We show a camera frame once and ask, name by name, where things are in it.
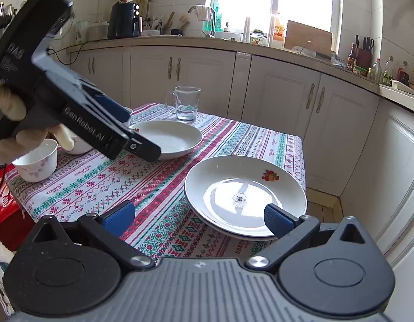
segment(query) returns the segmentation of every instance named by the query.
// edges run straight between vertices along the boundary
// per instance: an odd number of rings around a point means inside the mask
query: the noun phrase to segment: hand
[[[0,83],[0,110],[12,121],[21,121],[26,116],[25,103],[2,83]],[[23,130],[18,132],[15,138],[1,139],[0,162],[11,163],[34,150],[40,146],[49,132],[55,136],[63,149],[70,151],[74,148],[74,141],[68,128],[60,123],[44,130]]]

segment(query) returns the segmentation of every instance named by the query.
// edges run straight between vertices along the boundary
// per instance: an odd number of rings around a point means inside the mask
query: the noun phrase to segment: tablecloth
[[[150,103],[134,110],[131,123],[163,119],[172,119],[165,106]],[[270,242],[231,238],[205,224],[186,202],[185,176],[204,158],[246,155],[280,166],[305,190],[301,138],[202,113],[195,126],[203,140],[179,159],[149,163],[123,151],[110,160],[96,150],[73,156],[59,149],[57,169],[47,180],[28,183],[16,170],[7,172],[6,180],[34,221],[46,214],[75,221],[132,200],[136,217],[121,238],[156,261],[161,256],[247,258]]]

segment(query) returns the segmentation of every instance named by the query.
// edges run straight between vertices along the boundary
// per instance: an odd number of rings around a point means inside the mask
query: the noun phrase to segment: utensil holder
[[[371,68],[371,52],[357,48],[356,49],[356,65],[361,68],[368,69]]]

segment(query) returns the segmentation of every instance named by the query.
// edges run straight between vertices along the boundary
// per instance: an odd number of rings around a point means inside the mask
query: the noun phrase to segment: glass mug
[[[175,102],[175,112],[170,110],[167,98],[173,94]],[[198,104],[200,101],[201,89],[198,87],[178,86],[167,93],[165,106],[171,114],[177,116],[177,121],[194,123],[197,119]]]

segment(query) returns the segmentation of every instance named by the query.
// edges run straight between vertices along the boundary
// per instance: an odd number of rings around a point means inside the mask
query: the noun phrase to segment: countertop
[[[276,59],[303,66],[305,68],[310,68],[318,72],[339,78],[343,81],[352,83],[353,85],[359,86],[394,103],[397,103],[414,113],[414,95],[392,89],[391,87],[378,85],[367,80],[366,78],[357,76],[348,70],[344,70],[330,63],[300,55],[289,50],[279,50],[276,48],[252,45],[243,42],[227,41],[219,38],[176,36],[149,36],[138,38],[122,38],[118,40],[100,40],[85,44],[81,50],[128,46],[177,46],[211,48],[217,50],[250,53],[252,55]],[[75,45],[71,48],[68,48],[67,52],[77,52],[79,49],[80,46]]]

